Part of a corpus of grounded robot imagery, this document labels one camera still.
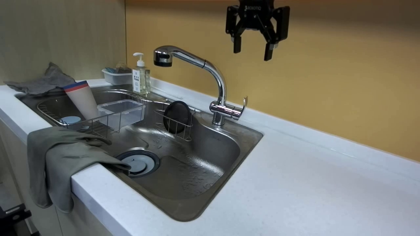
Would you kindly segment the grey rubber gloves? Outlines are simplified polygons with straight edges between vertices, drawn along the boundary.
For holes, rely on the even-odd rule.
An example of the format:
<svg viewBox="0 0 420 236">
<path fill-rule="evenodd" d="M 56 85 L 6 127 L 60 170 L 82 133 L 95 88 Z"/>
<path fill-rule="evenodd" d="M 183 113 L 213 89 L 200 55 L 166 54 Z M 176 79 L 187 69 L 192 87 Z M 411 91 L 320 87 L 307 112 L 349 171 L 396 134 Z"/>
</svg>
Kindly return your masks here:
<svg viewBox="0 0 420 236">
<path fill-rule="evenodd" d="M 63 127 L 35 130 L 27 137 L 30 173 L 30 196 L 40 208 L 55 205 L 63 213 L 71 213 L 72 176 L 96 163 L 103 163 L 125 174 L 131 166 L 112 157 L 102 145 L 111 140 Z"/>
</svg>

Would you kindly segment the clear plastic container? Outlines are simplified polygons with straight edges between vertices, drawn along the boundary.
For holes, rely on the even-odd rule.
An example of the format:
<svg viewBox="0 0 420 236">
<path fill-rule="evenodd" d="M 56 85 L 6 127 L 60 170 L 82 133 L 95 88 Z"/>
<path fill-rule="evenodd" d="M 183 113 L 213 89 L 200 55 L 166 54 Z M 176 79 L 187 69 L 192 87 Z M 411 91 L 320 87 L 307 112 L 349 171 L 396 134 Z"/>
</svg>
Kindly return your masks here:
<svg viewBox="0 0 420 236">
<path fill-rule="evenodd" d="M 97 110 L 99 122 L 114 131 L 142 121 L 145 115 L 145 105 L 134 100 L 103 103 Z"/>
</svg>

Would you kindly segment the grey sink drain strainer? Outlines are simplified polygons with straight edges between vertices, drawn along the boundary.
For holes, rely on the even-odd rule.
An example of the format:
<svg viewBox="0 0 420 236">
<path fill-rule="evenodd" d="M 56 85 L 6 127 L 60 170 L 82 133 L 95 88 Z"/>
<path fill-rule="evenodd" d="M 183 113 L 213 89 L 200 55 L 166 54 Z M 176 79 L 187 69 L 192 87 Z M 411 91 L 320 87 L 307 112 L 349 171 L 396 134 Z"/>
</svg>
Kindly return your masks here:
<svg viewBox="0 0 420 236">
<path fill-rule="evenodd" d="M 131 168 L 129 178 L 140 178 L 155 172 L 160 166 L 160 158 L 152 151 L 140 147 L 128 149 L 116 156 L 116 159 L 128 164 Z"/>
</svg>

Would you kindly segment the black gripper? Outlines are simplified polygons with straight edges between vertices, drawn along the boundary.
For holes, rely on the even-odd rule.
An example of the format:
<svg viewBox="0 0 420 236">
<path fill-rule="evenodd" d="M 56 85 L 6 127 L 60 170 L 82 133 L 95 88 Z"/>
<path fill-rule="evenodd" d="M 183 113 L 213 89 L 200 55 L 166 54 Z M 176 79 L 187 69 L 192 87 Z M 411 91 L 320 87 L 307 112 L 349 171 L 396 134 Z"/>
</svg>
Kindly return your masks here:
<svg viewBox="0 0 420 236">
<path fill-rule="evenodd" d="M 225 31 L 231 36 L 233 52 L 241 51 L 245 30 L 260 31 L 266 40 L 264 61 L 272 59 L 278 43 L 288 38 L 290 7 L 274 9 L 274 0 L 240 0 L 227 7 Z"/>
</svg>

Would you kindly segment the black stand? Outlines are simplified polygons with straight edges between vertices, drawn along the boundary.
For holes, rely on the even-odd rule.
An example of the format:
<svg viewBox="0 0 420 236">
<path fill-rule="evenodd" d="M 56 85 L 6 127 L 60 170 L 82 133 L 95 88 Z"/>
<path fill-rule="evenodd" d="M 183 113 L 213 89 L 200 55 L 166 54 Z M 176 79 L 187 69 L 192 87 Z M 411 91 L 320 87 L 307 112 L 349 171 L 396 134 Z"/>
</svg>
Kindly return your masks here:
<svg viewBox="0 0 420 236">
<path fill-rule="evenodd" d="M 14 226 L 32 216 L 25 204 L 4 210 L 0 206 L 0 236 L 17 236 Z"/>
</svg>

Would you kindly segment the grey cloth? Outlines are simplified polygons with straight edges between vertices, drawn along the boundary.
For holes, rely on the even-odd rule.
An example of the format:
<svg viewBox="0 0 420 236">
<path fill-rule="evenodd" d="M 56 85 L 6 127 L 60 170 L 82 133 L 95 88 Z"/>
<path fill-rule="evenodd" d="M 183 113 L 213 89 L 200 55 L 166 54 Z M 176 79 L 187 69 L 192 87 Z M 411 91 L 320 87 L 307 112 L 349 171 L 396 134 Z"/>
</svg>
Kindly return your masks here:
<svg viewBox="0 0 420 236">
<path fill-rule="evenodd" d="M 62 69 L 50 62 L 44 75 L 28 82 L 4 82 L 9 88 L 26 95 L 46 95 L 51 92 L 63 92 L 63 87 L 72 85 L 75 79 L 63 73 Z"/>
</svg>

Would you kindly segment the chrome tap lever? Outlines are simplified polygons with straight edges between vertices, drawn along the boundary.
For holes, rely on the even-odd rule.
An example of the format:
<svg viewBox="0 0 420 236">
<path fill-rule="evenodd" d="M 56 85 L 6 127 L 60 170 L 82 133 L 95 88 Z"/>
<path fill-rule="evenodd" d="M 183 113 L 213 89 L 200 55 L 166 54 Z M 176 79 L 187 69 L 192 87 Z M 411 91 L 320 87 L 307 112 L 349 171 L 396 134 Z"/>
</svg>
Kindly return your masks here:
<svg viewBox="0 0 420 236">
<path fill-rule="evenodd" d="M 239 120 L 240 117 L 243 114 L 243 111 L 245 110 L 246 106 L 248 103 L 248 97 L 246 96 L 243 99 L 243 107 L 236 107 L 236 106 L 232 106 L 230 104 L 224 103 L 223 105 L 218 104 L 217 101 L 213 101 L 210 104 L 210 111 L 213 112 L 214 114 L 218 114 L 221 117 L 227 117 L 227 118 L 231 118 L 234 120 Z"/>
</svg>

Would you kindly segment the white plastic tray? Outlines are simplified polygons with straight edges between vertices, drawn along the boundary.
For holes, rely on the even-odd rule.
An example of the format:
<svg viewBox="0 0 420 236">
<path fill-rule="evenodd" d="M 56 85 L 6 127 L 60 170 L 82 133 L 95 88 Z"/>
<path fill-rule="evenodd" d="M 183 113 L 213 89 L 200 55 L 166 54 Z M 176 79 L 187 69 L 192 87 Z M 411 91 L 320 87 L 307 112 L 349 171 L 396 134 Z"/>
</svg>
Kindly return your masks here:
<svg viewBox="0 0 420 236">
<path fill-rule="evenodd" d="M 132 73 L 110 73 L 102 69 L 104 80 L 111 85 L 132 85 Z"/>
</svg>

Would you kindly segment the clear soap pump bottle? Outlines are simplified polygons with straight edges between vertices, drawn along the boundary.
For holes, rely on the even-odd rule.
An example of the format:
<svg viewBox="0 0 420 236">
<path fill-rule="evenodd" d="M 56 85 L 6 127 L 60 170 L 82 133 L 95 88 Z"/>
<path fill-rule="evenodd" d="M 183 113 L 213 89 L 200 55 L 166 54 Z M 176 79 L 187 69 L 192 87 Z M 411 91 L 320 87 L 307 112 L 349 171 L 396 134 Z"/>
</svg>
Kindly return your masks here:
<svg viewBox="0 0 420 236">
<path fill-rule="evenodd" d="M 134 53 L 134 57 L 138 57 L 136 66 L 132 69 L 132 85 L 133 92 L 140 95 L 146 95 L 151 92 L 150 85 L 150 69 L 145 65 L 143 53 Z"/>
</svg>

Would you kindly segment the chrome tap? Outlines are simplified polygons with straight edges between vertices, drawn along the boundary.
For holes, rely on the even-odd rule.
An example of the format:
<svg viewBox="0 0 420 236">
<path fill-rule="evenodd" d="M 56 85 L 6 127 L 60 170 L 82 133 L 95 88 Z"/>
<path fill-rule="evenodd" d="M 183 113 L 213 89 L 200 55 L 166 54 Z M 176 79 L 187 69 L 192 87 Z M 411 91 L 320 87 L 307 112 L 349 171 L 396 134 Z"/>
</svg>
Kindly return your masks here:
<svg viewBox="0 0 420 236">
<path fill-rule="evenodd" d="M 153 64 L 159 70 L 159 79 L 211 94 L 220 105 L 228 104 L 224 76 L 210 61 L 177 46 L 163 45 L 153 50 Z M 212 123 L 217 126 L 224 125 L 225 119 L 231 119 L 211 113 L 213 114 Z"/>
</svg>

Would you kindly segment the stainless steel sink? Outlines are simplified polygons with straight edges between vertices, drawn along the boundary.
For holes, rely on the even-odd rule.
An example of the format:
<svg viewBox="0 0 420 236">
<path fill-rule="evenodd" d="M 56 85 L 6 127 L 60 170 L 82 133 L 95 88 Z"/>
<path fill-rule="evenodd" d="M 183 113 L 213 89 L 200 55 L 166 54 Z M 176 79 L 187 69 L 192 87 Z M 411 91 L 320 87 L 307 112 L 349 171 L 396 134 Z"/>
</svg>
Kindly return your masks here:
<svg viewBox="0 0 420 236">
<path fill-rule="evenodd" d="M 130 90 L 129 85 L 94 87 Z M 153 105 L 165 110 L 173 100 Z M 198 218 L 225 185 L 237 167 L 250 154 L 263 134 L 226 121 L 221 127 L 212 124 L 213 116 L 195 108 L 192 141 L 170 138 L 155 128 L 154 112 L 145 122 L 112 133 L 112 145 L 102 148 L 113 157 L 132 148 L 152 151 L 160 158 L 159 168 L 150 175 L 129 178 L 116 175 L 130 187 L 176 221 Z"/>
</svg>

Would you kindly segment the white cutting board red-blue edge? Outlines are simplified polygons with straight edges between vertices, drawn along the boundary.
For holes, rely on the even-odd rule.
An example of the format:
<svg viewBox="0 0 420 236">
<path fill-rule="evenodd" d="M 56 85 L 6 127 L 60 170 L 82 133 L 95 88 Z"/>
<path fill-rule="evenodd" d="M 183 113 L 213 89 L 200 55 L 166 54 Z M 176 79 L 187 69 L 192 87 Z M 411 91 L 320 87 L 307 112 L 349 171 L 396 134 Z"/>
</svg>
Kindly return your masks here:
<svg viewBox="0 0 420 236">
<path fill-rule="evenodd" d="M 96 100 L 86 80 L 64 86 L 63 89 L 86 120 L 98 117 Z"/>
</svg>

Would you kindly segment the small blue bowl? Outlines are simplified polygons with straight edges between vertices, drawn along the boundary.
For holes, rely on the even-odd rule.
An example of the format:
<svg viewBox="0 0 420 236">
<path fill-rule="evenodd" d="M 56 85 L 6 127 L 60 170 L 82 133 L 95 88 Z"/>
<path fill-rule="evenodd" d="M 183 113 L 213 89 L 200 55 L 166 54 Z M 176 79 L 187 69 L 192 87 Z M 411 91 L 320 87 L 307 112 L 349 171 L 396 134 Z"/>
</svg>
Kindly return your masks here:
<svg viewBox="0 0 420 236">
<path fill-rule="evenodd" d="M 82 119 L 78 116 L 66 116 L 59 119 L 59 123 L 63 126 L 71 126 L 75 125 L 78 122 L 81 122 Z"/>
</svg>

